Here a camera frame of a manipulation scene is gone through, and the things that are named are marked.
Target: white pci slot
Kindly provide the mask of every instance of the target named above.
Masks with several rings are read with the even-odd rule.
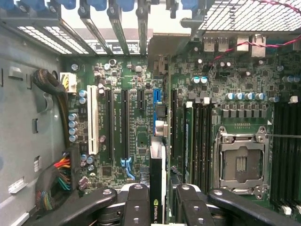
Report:
[[[89,154],[97,154],[99,151],[97,86],[87,86],[87,93]]]

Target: cpu socket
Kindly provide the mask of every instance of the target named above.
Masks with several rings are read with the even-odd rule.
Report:
[[[215,139],[217,187],[262,199],[268,189],[269,139],[266,129],[256,134],[228,134],[219,128]]]

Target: metal mesh grille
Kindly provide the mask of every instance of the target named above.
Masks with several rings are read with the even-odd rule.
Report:
[[[301,0],[283,1],[301,8]],[[252,0],[215,1],[201,30],[219,31],[294,31],[301,26],[301,16],[281,5]]]

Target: red wire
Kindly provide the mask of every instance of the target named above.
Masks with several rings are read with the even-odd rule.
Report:
[[[299,13],[300,16],[301,16],[301,10],[299,10],[298,8],[295,8],[294,6],[290,5],[290,4],[287,4],[287,3],[281,3],[281,2],[278,2],[278,1],[272,1],[272,0],[252,0],[252,1],[258,1],[260,3],[268,3],[268,4],[272,4],[272,5],[282,5],[282,6],[285,6],[285,7],[288,7],[288,8],[291,8],[294,12],[296,13]],[[249,42],[249,41],[245,41],[245,42],[242,42],[242,43],[239,43],[237,44],[235,47],[237,46],[241,46],[241,45],[251,45],[251,46],[257,46],[257,47],[264,47],[264,48],[279,48],[281,46],[286,46],[286,45],[290,45],[290,44],[293,44],[294,42],[298,41],[301,39],[301,35],[299,35],[297,38],[291,40],[291,41],[288,41],[286,43],[283,43],[283,44],[275,44],[275,45],[261,45],[261,44],[257,44],[257,43],[253,43],[253,42]],[[223,54],[217,56],[216,58],[214,58],[213,61],[217,60],[217,59],[220,59],[221,57],[223,57],[226,53],[228,52],[231,52],[233,51],[234,48],[229,48],[227,49]]]

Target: blue sata port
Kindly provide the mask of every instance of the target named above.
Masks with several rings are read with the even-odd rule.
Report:
[[[153,122],[153,134],[155,134],[155,122],[157,120],[155,106],[157,102],[161,101],[161,89],[153,90],[153,106],[154,106],[154,122]]]

